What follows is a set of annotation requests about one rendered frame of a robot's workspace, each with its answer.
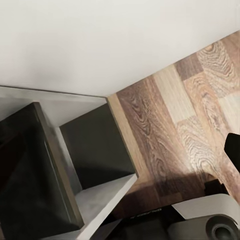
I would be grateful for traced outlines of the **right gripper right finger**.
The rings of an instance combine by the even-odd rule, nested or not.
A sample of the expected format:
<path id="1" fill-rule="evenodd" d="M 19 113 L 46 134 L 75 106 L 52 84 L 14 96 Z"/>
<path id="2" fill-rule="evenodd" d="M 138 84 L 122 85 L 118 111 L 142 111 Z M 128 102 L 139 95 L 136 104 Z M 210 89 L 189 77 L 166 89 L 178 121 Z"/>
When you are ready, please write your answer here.
<path id="1" fill-rule="evenodd" d="M 224 151 L 240 173 L 240 135 L 229 133 L 227 135 Z"/>

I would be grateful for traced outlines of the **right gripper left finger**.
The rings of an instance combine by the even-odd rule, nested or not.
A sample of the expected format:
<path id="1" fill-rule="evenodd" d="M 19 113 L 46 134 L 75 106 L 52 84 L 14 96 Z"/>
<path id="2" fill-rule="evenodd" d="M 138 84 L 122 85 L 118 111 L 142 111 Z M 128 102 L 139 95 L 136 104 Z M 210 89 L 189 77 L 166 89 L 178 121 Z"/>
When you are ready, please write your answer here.
<path id="1" fill-rule="evenodd" d="M 26 153 L 22 133 L 0 138 L 0 193 Z"/>

